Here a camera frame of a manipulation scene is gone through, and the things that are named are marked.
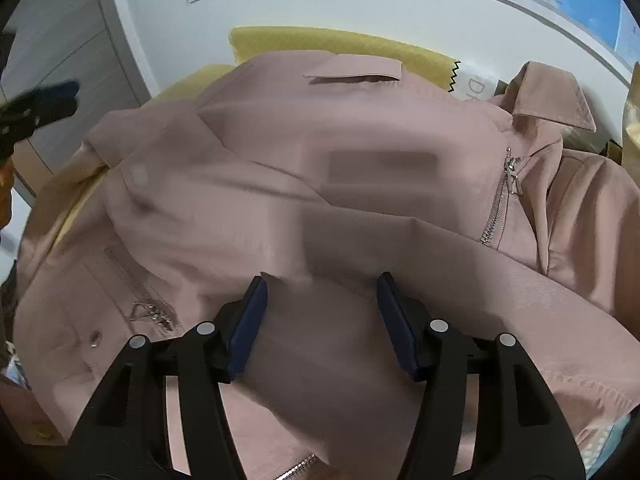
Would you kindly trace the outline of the person's left hand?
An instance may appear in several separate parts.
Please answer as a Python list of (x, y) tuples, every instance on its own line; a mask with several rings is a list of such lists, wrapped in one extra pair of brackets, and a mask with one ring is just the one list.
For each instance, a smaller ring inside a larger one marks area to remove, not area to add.
[(14, 185), (14, 165), (12, 159), (2, 160), (0, 170), (0, 229), (5, 228), (12, 218), (12, 188)]

